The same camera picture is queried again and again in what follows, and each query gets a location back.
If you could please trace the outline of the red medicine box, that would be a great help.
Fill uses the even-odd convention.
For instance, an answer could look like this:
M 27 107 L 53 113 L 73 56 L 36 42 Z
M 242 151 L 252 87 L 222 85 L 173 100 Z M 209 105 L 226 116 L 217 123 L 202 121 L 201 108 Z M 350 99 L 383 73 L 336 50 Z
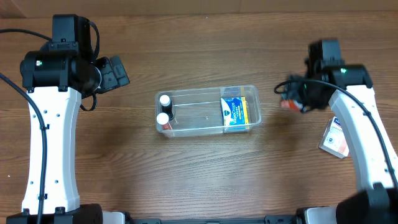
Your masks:
M 303 104 L 299 103 L 296 100 L 281 100 L 280 106 L 285 109 L 289 109 L 292 111 L 302 111 Z

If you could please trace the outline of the white Hansaplast plaster box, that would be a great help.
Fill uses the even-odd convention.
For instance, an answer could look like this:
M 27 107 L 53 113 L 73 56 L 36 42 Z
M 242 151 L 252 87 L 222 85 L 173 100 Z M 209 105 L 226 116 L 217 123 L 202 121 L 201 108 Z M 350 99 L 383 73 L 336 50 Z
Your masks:
M 318 147 L 340 159 L 349 156 L 345 135 L 337 117 L 334 116 L 328 121 Z

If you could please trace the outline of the black bottle white cap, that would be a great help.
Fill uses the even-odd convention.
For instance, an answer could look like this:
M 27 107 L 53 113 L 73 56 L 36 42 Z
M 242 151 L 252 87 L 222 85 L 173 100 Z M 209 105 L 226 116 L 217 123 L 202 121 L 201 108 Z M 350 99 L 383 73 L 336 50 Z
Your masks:
M 171 97 L 168 95 L 162 95 L 159 98 L 159 102 L 161 104 L 162 112 L 167 114 L 169 116 L 169 120 L 173 120 L 175 115 L 174 115 L 174 109 L 173 109 L 173 103 L 171 100 Z

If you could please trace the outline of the orange tube white cap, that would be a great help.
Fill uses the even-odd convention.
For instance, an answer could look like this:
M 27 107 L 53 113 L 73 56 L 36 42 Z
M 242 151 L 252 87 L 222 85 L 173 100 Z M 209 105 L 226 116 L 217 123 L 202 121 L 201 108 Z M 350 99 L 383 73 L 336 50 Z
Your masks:
M 169 121 L 167 113 L 159 113 L 156 117 L 157 124 L 160 125 L 162 130 L 172 130 L 172 126 Z

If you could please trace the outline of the blue VapoDrops box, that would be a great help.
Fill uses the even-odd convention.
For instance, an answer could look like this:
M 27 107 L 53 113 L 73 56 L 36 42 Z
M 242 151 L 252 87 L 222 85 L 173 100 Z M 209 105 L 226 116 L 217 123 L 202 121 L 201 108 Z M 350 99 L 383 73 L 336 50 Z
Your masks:
M 249 124 L 248 104 L 245 97 L 222 98 L 220 102 L 224 126 Z

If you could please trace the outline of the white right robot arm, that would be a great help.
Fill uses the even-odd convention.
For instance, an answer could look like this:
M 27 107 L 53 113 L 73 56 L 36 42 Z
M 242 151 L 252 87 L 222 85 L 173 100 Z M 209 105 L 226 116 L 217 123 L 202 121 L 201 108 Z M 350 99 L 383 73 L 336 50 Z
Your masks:
M 397 223 L 397 154 L 381 121 L 363 65 L 326 66 L 280 83 L 280 94 L 304 110 L 329 106 L 354 164 L 357 193 L 335 207 L 304 211 L 305 223 Z

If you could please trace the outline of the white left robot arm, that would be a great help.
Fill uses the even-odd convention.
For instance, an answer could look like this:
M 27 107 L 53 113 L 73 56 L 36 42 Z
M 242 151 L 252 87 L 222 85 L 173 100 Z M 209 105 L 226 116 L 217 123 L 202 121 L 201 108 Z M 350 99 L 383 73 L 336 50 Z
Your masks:
M 129 84 L 118 56 L 83 58 L 74 50 L 31 51 L 21 62 L 30 112 L 29 178 L 21 213 L 7 223 L 130 223 L 126 212 L 80 203 L 75 131 L 82 99 Z

